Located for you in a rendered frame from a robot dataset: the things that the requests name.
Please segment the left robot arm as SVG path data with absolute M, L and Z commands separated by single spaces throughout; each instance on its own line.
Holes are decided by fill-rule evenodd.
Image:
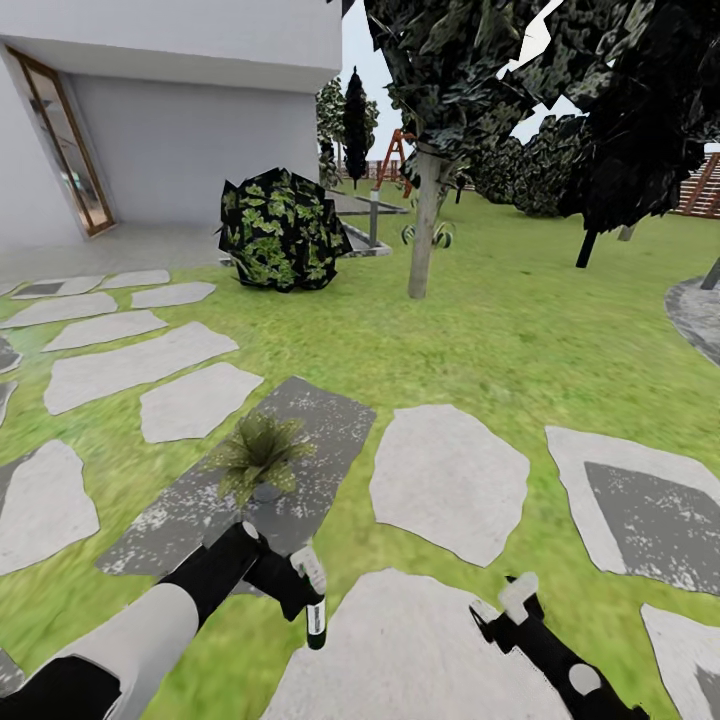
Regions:
M 182 563 L 110 621 L 77 639 L 0 699 L 0 720 L 141 720 L 199 629 L 244 580 L 293 621 L 327 579 L 309 544 L 287 558 L 247 521 Z M 310 584 L 310 586 L 309 586 Z

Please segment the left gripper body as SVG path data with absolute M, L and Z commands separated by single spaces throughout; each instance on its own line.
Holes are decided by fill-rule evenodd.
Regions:
M 306 608 L 306 603 L 310 602 L 311 593 L 315 592 L 307 582 L 304 582 L 299 570 L 292 568 L 292 556 L 277 557 L 279 558 L 277 571 L 265 585 L 259 587 L 259 590 L 277 599 L 283 617 L 287 621 L 293 621 L 301 609 Z

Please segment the insectifuge atomizer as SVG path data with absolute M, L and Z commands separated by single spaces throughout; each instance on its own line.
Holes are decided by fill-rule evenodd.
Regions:
M 325 624 L 325 601 L 322 600 L 319 605 L 307 605 L 307 642 L 310 640 L 316 640 L 318 644 L 314 646 L 317 651 L 320 651 L 321 647 L 326 645 L 326 630 Z

